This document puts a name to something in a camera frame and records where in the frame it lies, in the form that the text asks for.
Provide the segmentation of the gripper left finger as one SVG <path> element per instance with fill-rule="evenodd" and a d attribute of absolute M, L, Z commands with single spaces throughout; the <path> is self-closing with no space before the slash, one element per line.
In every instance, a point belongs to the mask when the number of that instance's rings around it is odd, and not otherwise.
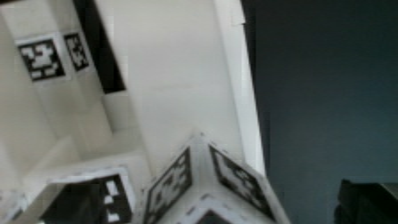
<path fill-rule="evenodd" d="M 105 224 L 105 187 L 98 181 L 52 183 L 16 219 L 16 224 Z"/>

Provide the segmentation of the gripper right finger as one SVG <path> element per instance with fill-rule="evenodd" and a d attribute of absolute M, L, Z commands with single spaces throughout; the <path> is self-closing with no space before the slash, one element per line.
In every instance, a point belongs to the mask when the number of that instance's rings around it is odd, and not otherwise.
<path fill-rule="evenodd" d="M 398 183 L 341 180 L 334 224 L 398 224 Z"/>

